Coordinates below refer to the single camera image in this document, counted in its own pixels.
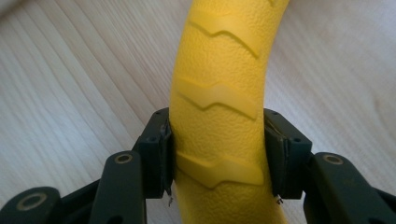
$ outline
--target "metal ring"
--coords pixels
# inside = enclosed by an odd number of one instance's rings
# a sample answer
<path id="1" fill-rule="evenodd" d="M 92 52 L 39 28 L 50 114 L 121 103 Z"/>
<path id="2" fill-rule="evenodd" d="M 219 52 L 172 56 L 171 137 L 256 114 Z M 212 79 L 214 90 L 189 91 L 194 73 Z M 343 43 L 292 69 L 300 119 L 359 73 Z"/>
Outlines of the metal ring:
<path id="1" fill-rule="evenodd" d="M 123 164 L 123 163 L 127 163 L 129 161 L 132 160 L 132 156 L 129 154 L 120 154 L 119 156 L 116 157 L 116 159 L 114 159 L 114 161 L 118 164 Z"/>
<path id="2" fill-rule="evenodd" d="M 330 154 L 324 155 L 323 160 L 325 160 L 328 163 L 334 164 L 334 165 L 344 164 L 344 161 L 341 158 L 334 156 L 334 155 L 330 155 Z"/>
<path id="3" fill-rule="evenodd" d="M 29 202 L 26 204 L 26 202 L 32 198 L 37 197 L 37 200 L 35 202 Z M 17 204 L 17 209 L 20 211 L 29 211 L 33 208 L 38 207 L 40 204 L 42 204 L 44 201 L 47 200 L 47 194 L 43 192 L 37 192 L 37 193 L 32 193 L 27 195 L 26 197 L 22 198 L 18 204 Z"/>

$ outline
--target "yellow tube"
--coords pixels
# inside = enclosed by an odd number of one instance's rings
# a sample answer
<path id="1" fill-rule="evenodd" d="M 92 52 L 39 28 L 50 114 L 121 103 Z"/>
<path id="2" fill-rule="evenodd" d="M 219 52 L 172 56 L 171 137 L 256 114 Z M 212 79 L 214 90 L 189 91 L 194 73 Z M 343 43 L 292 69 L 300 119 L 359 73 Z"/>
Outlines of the yellow tube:
<path id="1" fill-rule="evenodd" d="M 264 76 L 288 0 L 194 0 L 170 99 L 184 223 L 284 223 L 263 142 Z"/>

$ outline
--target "yellow curved object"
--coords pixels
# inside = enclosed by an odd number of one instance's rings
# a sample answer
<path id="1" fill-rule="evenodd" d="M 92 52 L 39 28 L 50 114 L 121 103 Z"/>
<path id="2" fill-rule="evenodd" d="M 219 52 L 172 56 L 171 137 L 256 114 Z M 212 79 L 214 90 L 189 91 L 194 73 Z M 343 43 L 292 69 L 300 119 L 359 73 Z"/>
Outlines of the yellow curved object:
<path id="1" fill-rule="evenodd" d="M 170 99 L 184 223 L 284 223 L 264 153 L 264 74 L 288 0 L 194 0 Z"/>

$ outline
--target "wooden table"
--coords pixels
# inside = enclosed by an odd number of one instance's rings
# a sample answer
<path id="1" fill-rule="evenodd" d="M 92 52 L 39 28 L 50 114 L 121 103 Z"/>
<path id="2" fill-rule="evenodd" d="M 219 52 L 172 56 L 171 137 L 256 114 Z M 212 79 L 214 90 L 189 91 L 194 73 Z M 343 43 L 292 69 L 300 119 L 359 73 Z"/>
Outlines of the wooden table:
<path id="1" fill-rule="evenodd" d="M 150 115 L 168 105 L 190 4 L 26 0 L 1 10 L 0 206 L 38 186 L 64 196 L 134 145 Z M 395 11 L 392 0 L 291 1 L 265 91 L 265 107 L 310 138 L 314 152 L 347 157 L 392 194 Z M 180 223 L 177 202 L 167 202 L 148 201 L 148 223 Z M 302 203 L 282 205 L 290 223 L 305 223 Z"/>

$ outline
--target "light wood tabletop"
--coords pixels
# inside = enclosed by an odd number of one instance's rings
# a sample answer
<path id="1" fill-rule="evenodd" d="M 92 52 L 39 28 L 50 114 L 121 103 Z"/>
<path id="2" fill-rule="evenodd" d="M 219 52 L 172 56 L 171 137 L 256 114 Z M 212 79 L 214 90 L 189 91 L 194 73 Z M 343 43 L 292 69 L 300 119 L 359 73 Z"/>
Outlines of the light wood tabletop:
<path id="1" fill-rule="evenodd" d="M 100 178 L 168 106 L 191 0 L 0 5 L 0 207 L 33 187 L 64 196 Z M 396 194 L 396 1 L 293 0 L 273 45 L 265 107 Z M 282 206 L 305 223 L 303 200 Z M 148 223 L 180 223 L 148 200 Z"/>

